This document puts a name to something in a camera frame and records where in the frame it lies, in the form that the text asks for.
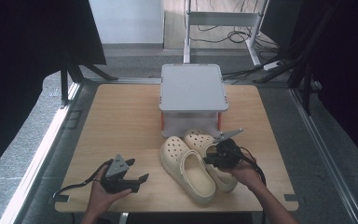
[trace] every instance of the wooden floor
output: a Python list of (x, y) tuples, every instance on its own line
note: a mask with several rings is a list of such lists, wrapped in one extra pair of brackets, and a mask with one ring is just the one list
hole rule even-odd
[[(210, 11), (210, 12), (257, 12), (261, 9), (264, 1), (256, 0), (193, 0), (191, 1), (192, 11)], [(185, 41), (185, 0), (164, 0), (165, 8), (165, 28), (164, 28), (164, 48), (182, 49)], [(208, 41), (219, 41), (227, 38), (227, 35), (234, 30), (234, 27), (216, 27), (212, 30), (202, 31), (212, 28), (211, 26), (191, 26), (190, 37), (192, 49), (246, 49), (246, 44), (234, 43), (230, 40), (224, 40), (219, 43)], [(249, 33), (245, 27), (235, 27), (235, 30)], [(241, 40), (239, 36), (233, 36), (233, 39)]]

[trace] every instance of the metal frame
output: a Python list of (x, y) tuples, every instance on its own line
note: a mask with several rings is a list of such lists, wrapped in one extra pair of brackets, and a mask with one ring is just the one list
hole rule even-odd
[(70, 111), (70, 108), (73, 106), (73, 100), (76, 98), (80, 86), (81, 84), (79, 83), (73, 83), (71, 88), (69, 89), (68, 104), (64, 107), (61, 107), (54, 116), (54, 119), (48, 127), (48, 131), (43, 137), (39, 148), (34, 154), (34, 158), (28, 166), (24, 177), (22, 178), (19, 186), (13, 194), (13, 197), (8, 203), (4, 214), (1, 216), (0, 224), (14, 223), (16, 221), (17, 216), (23, 208), (28, 194), (34, 184), (34, 181), (46, 159), (46, 156), (50, 152), (51, 146), (55, 141), (57, 133), (60, 131), (63, 121), (65, 120), (68, 112)]
[(328, 174), (330, 174), (333, 184), (336, 187), (337, 193), (340, 196), (345, 208), (347, 209), (349, 216), (351, 217), (352, 223), (358, 223), (358, 202), (356, 202), (356, 199), (354, 198), (343, 174), (339, 171), (339, 168), (334, 162), (334, 159), (331, 156), (328, 147), (324, 142), (324, 139), (319, 133), (318, 128), (313, 122), (312, 117), (309, 115), (309, 112), (304, 109), (302, 105), (303, 102), (301, 100), (301, 96), (298, 94), (298, 91), (295, 89), (289, 90), (292, 94), (293, 99), (295, 100), (298, 112), (303, 119), (304, 124), (306, 125), (313, 142), (315, 143), (319, 155), (321, 156), (322, 162), (324, 163)]
[(258, 13), (238, 12), (200, 12), (191, 11), (191, 0), (186, 1), (186, 37), (184, 46), (184, 63), (190, 63), (190, 26), (191, 25), (219, 25), (219, 26), (247, 26), (252, 27), (252, 35), (247, 39), (246, 46), (255, 66), (260, 66), (255, 52), (254, 43), (260, 30), (261, 21), (264, 17), (268, 0), (263, 2), (261, 11)]

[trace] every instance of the crocs clog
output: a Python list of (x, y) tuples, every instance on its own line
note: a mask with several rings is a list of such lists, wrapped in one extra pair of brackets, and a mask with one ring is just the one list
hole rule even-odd
[[(198, 151), (202, 158), (206, 157), (206, 153), (216, 152), (214, 138), (201, 129), (188, 130), (183, 140), (190, 149)], [(231, 174), (221, 172), (211, 164), (205, 164), (205, 167), (217, 188), (223, 192), (230, 192), (237, 186), (238, 180)]]
[(200, 154), (188, 148), (179, 137), (169, 137), (161, 147), (160, 162), (167, 173), (197, 203), (208, 203), (216, 186), (205, 171)]

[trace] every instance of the wooden table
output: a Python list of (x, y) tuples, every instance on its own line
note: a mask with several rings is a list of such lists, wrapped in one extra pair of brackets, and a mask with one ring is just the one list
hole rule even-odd
[[(269, 190), (283, 206), (294, 211), (298, 202), (286, 201), (294, 190), (282, 161), (274, 134), (269, 125), (258, 90), (254, 86), (225, 86), (228, 111), (222, 115), (222, 131), (243, 128), (233, 137), (240, 147), (248, 148), (263, 169)], [(230, 193), (216, 192), (207, 204), (194, 203), (185, 191), (167, 174), (159, 162), (161, 135), (158, 109), (159, 85), (104, 84), (99, 87), (91, 106), (76, 151), (62, 186), (87, 179), (104, 161), (117, 154), (134, 158), (125, 179), (150, 176), (138, 193), (115, 202), (115, 212), (227, 212), (261, 211), (257, 198), (239, 184)], [(71, 189), (69, 202), (56, 203), (60, 212), (84, 212), (91, 184)]]

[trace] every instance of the hand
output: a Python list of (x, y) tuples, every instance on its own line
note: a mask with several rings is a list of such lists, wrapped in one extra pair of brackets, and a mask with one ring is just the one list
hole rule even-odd
[[(243, 155), (250, 160), (255, 160), (255, 158), (252, 158), (248, 153), (243, 153)], [(264, 185), (260, 179), (260, 175), (247, 161), (241, 161), (233, 169), (221, 168), (220, 170), (232, 174), (240, 183), (248, 187), (251, 191), (259, 187), (260, 184)]]
[(93, 223), (93, 221), (89, 220), (96, 220), (102, 213), (109, 209), (113, 202), (132, 193), (131, 189), (125, 189), (116, 194), (106, 192), (100, 183), (103, 172), (106, 169), (107, 165), (105, 165), (100, 170), (92, 182), (91, 193), (89, 195), (89, 204), (87, 205), (86, 214), (83, 217), (82, 223)]

